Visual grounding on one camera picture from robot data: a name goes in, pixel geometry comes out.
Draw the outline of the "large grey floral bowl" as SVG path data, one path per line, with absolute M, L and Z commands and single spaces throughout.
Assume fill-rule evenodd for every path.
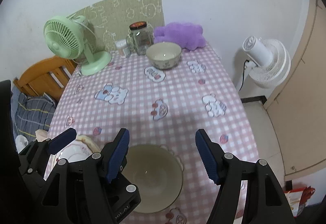
M 183 186 L 183 165 L 172 151 L 158 145 L 137 145 L 128 149 L 123 175 L 139 189 L 140 214 L 160 212 L 174 203 Z

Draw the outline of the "pink checked tablecloth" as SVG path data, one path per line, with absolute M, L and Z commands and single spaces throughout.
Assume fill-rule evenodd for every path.
M 240 160 L 258 160 L 243 104 L 210 46 L 183 51 L 178 65 L 165 71 L 152 67 L 145 56 L 122 58 L 118 53 L 92 76 L 76 69 L 48 135 L 54 138 L 68 128 L 90 137 L 99 147 L 126 128 L 131 146 L 159 145 L 182 163 L 179 198 L 156 214 L 134 212 L 125 223 L 207 222 L 218 187 L 208 178 L 197 151 L 198 129 Z

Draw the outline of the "red white paper bag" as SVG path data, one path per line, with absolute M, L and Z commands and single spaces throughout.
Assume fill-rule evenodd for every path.
M 315 191 L 316 190 L 312 187 L 303 187 L 292 189 L 290 191 L 284 191 L 294 218 L 299 216 L 309 205 L 309 200 L 314 195 Z

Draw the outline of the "green patterned board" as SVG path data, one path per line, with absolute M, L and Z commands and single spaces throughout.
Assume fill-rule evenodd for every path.
M 162 0 L 103 0 L 69 18 L 79 15 L 88 20 L 85 36 L 93 51 L 115 50 L 115 42 L 126 38 L 134 22 L 145 21 L 151 30 L 165 24 Z

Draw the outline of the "green desk fan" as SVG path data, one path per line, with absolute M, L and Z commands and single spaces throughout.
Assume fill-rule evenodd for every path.
M 54 16 L 45 23 L 43 34 L 47 47 L 58 57 L 70 60 L 84 58 L 80 72 L 90 76 L 103 70 L 111 62 L 112 55 L 107 51 L 94 52 L 85 30 L 93 32 L 85 16 Z

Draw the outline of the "white red-rimmed plate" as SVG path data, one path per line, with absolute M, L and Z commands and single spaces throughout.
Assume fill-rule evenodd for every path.
M 73 141 L 64 147 L 57 155 L 57 159 L 66 159 L 69 163 L 83 161 L 88 158 L 93 152 L 82 141 Z

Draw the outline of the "white plastic bag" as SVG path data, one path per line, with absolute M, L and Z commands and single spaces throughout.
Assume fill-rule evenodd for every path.
M 28 144 L 28 139 L 23 135 L 18 135 L 15 138 L 15 146 L 18 153 L 20 153 Z

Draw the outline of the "white floor fan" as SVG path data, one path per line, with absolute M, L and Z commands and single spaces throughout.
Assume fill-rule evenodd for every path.
M 262 89 L 271 89 L 285 81 L 291 69 L 291 58 L 279 40 L 249 36 L 242 49 L 248 59 L 244 62 L 240 87 L 247 78 Z

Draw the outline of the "large cream floral plate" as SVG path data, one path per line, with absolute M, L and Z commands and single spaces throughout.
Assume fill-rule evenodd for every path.
M 101 149 L 98 147 L 98 145 L 91 139 L 89 138 L 88 136 L 86 135 L 79 135 L 79 136 L 76 136 L 76 139 L 74 141 L 82 141 L 83 143 L 85 143 L 93 153 L 96 153 L 96 152 L 101 152 Z M 54 158 L 53 158 L 53 166 L 59 161 L 57 159 L 57 155 L 60 153 L 61 151 L 59 151 L 56 155 L 54 155 Z

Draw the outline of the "purple plush cushion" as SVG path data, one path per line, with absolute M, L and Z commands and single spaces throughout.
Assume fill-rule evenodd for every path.
M 172 22 L 154 29 L 154 43 L 171 42 L 182 49 L 196 50 L 204 48 L 206 40 L 201 25 L 194 23 Z

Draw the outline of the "small grey floral bowl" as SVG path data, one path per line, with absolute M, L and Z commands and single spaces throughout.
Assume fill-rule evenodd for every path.
M 181 47 L 171 42 L 156 43 L 146 50 L 150 64 L 159 70 L 174 68 L 179 63 L 181 53 Z

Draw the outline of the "beige wooden door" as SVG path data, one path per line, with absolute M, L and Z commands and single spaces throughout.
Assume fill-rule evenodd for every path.
M 306 24 L 285 84 L 267 101 L 285 180 L 325 168 L 325 5 L 309 0 Z

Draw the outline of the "cotton swab container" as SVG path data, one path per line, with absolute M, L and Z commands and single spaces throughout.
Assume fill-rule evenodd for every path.
M 131 55 L 126 39 L 116 41 L 116 49 L 123 58 L 128 58 Z

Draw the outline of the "glass jar black lid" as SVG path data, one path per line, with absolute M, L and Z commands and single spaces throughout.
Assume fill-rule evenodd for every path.
M 148 28 L 147 22 L 135 22 L 129 26 L 129 30 L 130 33 L 126 37 L 129 49 L 137 55 L 145 55 L 146 50 L 154 43 L 153 32 Z

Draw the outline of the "blue plaid pillow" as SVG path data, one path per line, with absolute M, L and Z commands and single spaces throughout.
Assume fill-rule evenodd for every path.
M 44 93 L 42 96 L 27 96 L 18 88 L 12 88 L 11 118 L 13 137 L 22 135 L 31 142 L 39 129 L 49 131 L 57 102 Z

